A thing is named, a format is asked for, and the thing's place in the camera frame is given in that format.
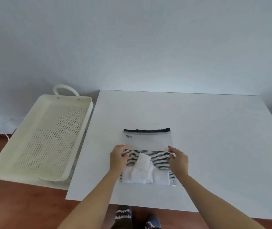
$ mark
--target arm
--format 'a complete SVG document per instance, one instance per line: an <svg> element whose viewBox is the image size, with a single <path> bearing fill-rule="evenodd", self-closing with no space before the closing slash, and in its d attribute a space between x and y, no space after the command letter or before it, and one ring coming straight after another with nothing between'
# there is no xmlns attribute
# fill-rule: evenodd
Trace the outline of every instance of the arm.
<svg viewBox="0 0 272 229"><path fill-rule="evenodd" d="M170 167L183 185L189 197L210 229L264 229L225 200L214 195L188 175L188 157L178 149L169 146Z"/></svg>
<svg viewBox="0 0 272 229"><path fill-rule="evenodd" d="M66 217L58 229L101 228L116 181L126 167L129 154L122 156L127 145L116 145L110 154L108 173Z"/></svg>

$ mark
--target person's right arm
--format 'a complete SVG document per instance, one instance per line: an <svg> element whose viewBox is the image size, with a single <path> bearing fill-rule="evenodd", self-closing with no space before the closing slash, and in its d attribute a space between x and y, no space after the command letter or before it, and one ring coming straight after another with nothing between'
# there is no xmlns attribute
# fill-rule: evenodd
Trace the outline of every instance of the person's right arm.
<svg viewBox="0 0 272 229"><path fill-rule="evenodd" d="M169 146L170 168L187 191L210 229L264 229L255 220L211 193L188 175L188 157L180 150Z"/></svg>

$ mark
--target foot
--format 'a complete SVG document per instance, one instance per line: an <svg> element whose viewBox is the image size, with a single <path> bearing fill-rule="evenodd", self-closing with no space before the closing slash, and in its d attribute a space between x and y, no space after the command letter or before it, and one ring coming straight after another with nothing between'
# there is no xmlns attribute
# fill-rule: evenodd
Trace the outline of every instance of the foot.
<svg viewBox="0 0 272 229"><path fill-rule="evenodd" d="M147 217L145 229L151 229L154 227L160 227L160 222L156 215L151 214Z"/></svg>
<svg viewBox="0 0 272 229"><path fill-rule="evenodd" d="M115 215L115 222L121 219L132 220L132 208L126 205L119 205Z"/></svg>

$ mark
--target person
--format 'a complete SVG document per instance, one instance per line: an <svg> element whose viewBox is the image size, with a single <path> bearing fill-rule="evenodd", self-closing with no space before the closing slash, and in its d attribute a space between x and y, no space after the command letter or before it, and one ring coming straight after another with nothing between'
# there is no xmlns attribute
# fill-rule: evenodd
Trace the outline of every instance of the person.
<svg viewBox="0 0 272 229"><path fill-rule="evenodd" d="M123 154L128 145L116 145L110 154L109 171L99 184L66 217L58 229L91 228L102 226L113 188L126 167L129 154ZM192 202L210 229L264 229L225 200L211 193L188 174L188 156L169 146L170 168L187 191ZM131 207L120 205L112 229L132 229ZM159 228L160 222L155 215L149 215L145 228Z"/></svg>

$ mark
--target person's left arm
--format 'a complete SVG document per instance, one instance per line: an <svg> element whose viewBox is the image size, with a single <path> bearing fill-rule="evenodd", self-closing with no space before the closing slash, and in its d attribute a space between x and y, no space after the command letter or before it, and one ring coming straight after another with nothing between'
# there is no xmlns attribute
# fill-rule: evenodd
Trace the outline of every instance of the person's left arm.
<svg viewBox="0 0 272 229"><path fill-rule="evenodd" d="M108 173L66 217L58 229L101 228L116 181L126 167L129 154L121 154L128 145L116 145L110 154Z"/></svg>

